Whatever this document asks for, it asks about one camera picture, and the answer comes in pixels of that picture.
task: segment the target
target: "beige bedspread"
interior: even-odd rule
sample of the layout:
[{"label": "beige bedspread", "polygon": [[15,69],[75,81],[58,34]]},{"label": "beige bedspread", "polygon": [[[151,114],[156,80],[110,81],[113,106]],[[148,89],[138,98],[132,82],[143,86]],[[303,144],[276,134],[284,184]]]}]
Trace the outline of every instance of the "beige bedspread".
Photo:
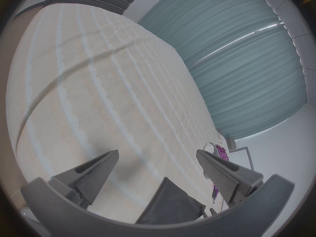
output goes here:
[{"label": "beige bedspread", "polygon": [[134,223],[167,176],[220,211],[195,157],[205,142],[219,144],[204,100],[175,49],[123,16],[87,5],[43,8],[14,55],[6,105],[27,181],[118,149],[89,210]]}]

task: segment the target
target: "curtain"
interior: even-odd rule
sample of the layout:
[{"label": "curtain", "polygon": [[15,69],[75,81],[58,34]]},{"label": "curtain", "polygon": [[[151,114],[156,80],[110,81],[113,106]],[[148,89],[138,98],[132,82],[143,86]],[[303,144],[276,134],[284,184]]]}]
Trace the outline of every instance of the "curtain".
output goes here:
[{"label": "curtain", "polygon": [[160,0],[139,22],[177,50],[216,128],[235,139],[266,130],[307,103],[287,30],[257,31],[279,23],[264,0]]}]

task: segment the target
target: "dark gray fabric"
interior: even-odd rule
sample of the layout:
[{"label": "dark gray fabric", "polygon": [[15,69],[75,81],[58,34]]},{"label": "dark gray fabric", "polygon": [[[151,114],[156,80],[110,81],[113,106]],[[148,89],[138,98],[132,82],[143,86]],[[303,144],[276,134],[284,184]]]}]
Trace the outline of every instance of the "dark gray fabric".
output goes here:
[{"label": "dark gray fabric", "polygon": [[206,206],[165,177],[136,224],[165,225],[193,221]]}]

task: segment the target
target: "mattress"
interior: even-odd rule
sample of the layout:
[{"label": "mattress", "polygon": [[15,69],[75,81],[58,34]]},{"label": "mattress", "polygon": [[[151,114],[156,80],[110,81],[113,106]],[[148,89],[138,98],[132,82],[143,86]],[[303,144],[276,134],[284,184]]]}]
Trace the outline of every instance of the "mattress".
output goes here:
[{"label": "mattress", "polygon": [[134,223],[164,176],[209,209],[213,183],[196,150],[219,144],[205,102],[176,50],[101,8],[54,4],[14,55],[6,111],[27,181],[46,181],[110,150],[119,161],[88,210]]}]

